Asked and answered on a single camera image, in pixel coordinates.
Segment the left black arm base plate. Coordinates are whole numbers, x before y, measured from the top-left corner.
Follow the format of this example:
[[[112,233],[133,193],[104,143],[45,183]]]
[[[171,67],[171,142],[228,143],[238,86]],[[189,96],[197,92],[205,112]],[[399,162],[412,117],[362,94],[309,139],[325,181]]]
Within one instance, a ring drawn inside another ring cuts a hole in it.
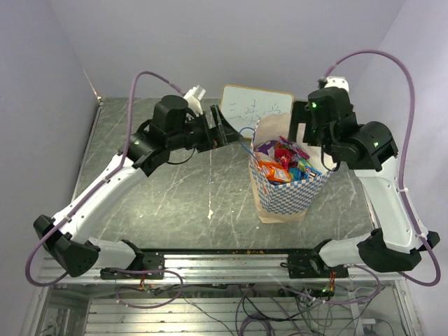
[[[127,268],[107,267],[100,270],[102,280],[163,279],[165,258],[158,252],[139,254]]]

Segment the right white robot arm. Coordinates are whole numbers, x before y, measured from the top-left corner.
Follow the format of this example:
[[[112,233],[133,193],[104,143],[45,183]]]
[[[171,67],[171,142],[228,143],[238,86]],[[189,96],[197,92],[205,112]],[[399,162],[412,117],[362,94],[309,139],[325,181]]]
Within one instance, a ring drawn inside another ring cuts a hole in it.
[[[406,272],[421,262],[421,253],[440,242],[439,234],[415,228],[398,185],[398,147],[390,129],[378,121],[358,123],[344,88],[313,91],[307,101],[293,104],[288,135],[304,125],[302,140],[318,146],[336,165],[346,163],[369,197],[379,221],[370,233],[343,240],[327,239],[317,245],[308,261],[309,271],[324,277],[333,267],[363,263],[380,272]]]

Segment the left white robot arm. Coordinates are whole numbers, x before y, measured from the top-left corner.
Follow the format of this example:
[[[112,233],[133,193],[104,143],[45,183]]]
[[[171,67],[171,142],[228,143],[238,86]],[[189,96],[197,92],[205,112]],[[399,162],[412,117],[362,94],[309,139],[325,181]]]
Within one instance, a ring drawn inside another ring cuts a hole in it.
[[[127,278],[137,277],[147,267],[144,252],[125,239],[92,238],[94,226],[120,198],[167,163],[171,152],[201,153],[241,139],[217,105],[203,111],[193,106],[191,98],[167,95],[92,184],[54,216],[39,216],[34,229],[45,239],[44,249],[70,277],[92,268],[105,270],[108,278],[118,270]]]

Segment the orange snack packet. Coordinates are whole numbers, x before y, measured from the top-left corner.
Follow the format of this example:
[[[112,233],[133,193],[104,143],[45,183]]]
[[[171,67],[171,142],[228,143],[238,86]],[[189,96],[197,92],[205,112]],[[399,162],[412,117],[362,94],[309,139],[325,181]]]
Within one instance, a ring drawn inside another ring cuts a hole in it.
[[[290,174],[278,163],[258,161],[258,168],[270,182],[290,183]]]

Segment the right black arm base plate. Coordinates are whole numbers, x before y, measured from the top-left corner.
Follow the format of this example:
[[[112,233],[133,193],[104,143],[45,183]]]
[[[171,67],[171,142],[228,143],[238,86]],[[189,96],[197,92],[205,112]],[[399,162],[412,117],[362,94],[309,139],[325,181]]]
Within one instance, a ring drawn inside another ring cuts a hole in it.
[[[349,277],[349,271],[343,266],[323,268],[317,270],[304,255],[288,255],[286,261],[280,263],[280,267],[287,269],[290,279],[345,279]]]

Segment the blue checkered paper bag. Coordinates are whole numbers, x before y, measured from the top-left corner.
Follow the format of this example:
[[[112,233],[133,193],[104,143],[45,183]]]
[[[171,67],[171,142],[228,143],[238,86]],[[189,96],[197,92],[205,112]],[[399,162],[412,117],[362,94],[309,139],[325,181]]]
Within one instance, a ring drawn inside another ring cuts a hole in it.
[[[278,163],[274,158],[255,152],[255,149],[269,140],[277,140],[283,136],[288,140],[288,129],[291,115],[281,113],[265,116],[257,122],[248,147],[249,173],[255,200],[256,212],[263,223],[286,223],[301,221],[331,175],[331,169],[336,167],[329,155],[323,154],[319,147],[309,146],[302,141],[305,126],[299,125],[295,142],[310,158],[305,160],[296,155],[298,166],[311,166],[321,172],[321,175],[311,180],[277,183],[268,181],[258,168],[258,161]]]

